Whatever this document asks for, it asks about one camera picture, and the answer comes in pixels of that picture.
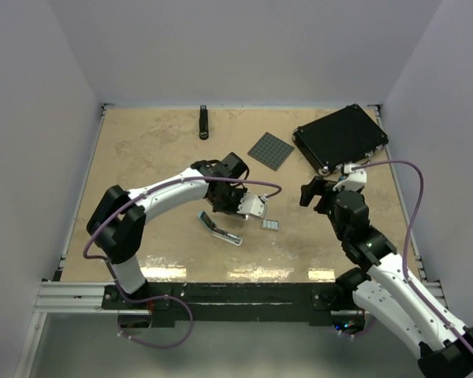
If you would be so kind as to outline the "light blue stapler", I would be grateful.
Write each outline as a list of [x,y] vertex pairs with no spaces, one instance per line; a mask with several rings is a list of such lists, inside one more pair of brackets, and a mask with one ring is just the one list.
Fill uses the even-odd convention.
[[218,227],[208,216],[205,211],[201,211],[198,214],[198,219],[202,222],[202,224],[209,230],[212,236],[221,239],[227,243],[230,243],[234,246],[241,246],[243,240],[240,236],[235,235],[231,232],[227,232],[226,230]]

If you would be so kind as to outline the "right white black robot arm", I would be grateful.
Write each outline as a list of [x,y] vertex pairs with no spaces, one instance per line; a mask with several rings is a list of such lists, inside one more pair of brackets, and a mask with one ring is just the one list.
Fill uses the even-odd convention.
[[319,196],[315,212],[328,217],[356,267],[336,280],[337,304],[356,306],[385,325],[413,353],[425,377],[473,372],[473,327],[450,313],[404,265],[396,247],[370,223],[362,188],[316,176],[301,187],[300,205]]

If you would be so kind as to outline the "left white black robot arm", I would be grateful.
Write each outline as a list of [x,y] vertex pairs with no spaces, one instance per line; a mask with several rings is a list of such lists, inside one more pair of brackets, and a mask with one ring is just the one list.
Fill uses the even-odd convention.
[[236,215],[248,191],[232,179],[248,178],[249,167],[235,153],[222,160],[197,161],[182,173],[149,189],[108,188],[91,215],[86,230],[105,253],[112,277],[120,284],[119,298],[130,309],[147,301],[146,278],[140,270],[136,252],[148,221],[184,205],[205,199],[214,212]]

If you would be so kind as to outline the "grey staple tray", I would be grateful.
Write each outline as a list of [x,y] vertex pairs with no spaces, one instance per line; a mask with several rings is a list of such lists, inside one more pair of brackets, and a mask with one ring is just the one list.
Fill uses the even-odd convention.
[[280,223],[277,220],[263,219],[261,228],[269,231],[278,231],[280,229]]

